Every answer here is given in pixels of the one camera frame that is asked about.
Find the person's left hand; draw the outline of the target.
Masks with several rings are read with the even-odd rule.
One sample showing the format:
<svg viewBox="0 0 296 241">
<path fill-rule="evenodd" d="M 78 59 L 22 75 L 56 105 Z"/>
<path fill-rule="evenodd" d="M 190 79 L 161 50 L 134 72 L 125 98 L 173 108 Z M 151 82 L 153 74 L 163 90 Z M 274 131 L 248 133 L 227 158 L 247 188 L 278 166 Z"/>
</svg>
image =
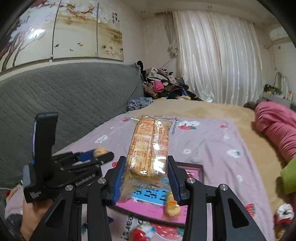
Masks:
<svg viewBox="0 0 296 241">
<path fill-rule="evenodd" d="M 30 239 L 37 225 L 52 204 L 53 200 L 51 199 L 34 203 L 27 203 L 25 199 L 23 200 L 23 219 L 20 231 L 25 240 Z"/>
</svg>

